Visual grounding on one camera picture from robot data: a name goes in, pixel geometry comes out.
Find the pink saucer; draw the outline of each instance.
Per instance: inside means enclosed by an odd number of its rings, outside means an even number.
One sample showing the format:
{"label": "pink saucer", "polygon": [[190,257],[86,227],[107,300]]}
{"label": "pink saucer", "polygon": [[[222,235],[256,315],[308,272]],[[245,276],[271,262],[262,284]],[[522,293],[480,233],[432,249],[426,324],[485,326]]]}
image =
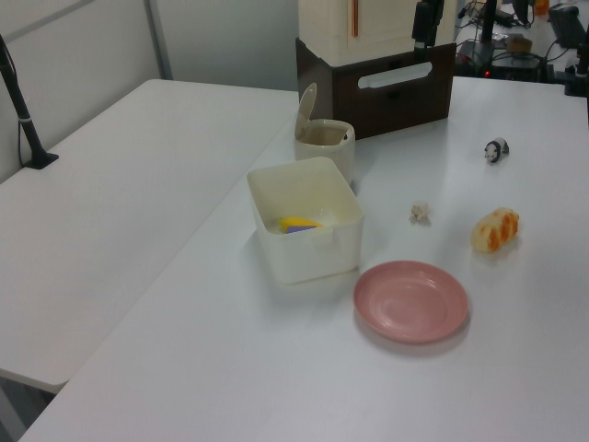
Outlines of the pink saucer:
{"label": "pink saucer", "polygon": [[353,303],[383,336],[429,343],[454,332],[467,318],[467,294],[451,274],[424,262],[393,261],[367,270]]}

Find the flip lid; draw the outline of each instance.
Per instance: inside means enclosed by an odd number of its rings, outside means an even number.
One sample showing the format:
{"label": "flip lid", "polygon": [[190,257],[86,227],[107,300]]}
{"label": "flip lid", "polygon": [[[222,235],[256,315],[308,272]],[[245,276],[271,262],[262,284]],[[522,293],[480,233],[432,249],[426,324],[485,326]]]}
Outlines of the flip lid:
{"label": "flip lid", "polygon": [[315,107],[315,98],[317,97],[317,83],[311,83],[306,89],[298,105],[296,114],[296,127],[294,128],[294,138],[297,140],[303,136],[305,126],[311,118],[311,112]]}

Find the grey floor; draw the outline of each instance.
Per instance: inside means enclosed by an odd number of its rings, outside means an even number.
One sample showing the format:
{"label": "grey floor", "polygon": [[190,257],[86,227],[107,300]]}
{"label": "grey floor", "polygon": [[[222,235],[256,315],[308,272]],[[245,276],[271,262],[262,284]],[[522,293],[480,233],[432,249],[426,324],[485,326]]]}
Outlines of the grey floor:
{"label": "grey floor", "polygon": [[0,378],[0,442],[17,442],[54,395]]}

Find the orange pastry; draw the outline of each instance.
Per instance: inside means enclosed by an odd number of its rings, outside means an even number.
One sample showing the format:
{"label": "orange pastry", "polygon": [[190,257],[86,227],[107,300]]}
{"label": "orange pastry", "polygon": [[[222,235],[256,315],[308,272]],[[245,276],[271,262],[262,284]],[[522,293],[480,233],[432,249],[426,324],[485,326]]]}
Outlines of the orange pastry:
{"label": "orange pastry", "polygon": [[501,207],[482,218],[470,236],[475,250],[492,252],[515,238],[519,215],[512,209]]}

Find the dark brown box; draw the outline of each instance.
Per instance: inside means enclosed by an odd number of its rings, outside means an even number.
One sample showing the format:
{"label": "dark brown box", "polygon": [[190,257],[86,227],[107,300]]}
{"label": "dark brown box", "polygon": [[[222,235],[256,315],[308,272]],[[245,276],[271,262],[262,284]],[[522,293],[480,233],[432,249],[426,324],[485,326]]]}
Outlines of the dark brown box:
{"label": "dark brown box", "polygon": [[356,139],[447,118],[452,95],[456,44],[428,48],[425,61],[432,72],[424,78],[396,85],[358,87],[363,76],[418,64],[413,52],[367,62],[332,67],[296,39],[298,95],[311,83],[318,95],[312,119],[326,118],[351,124]]}

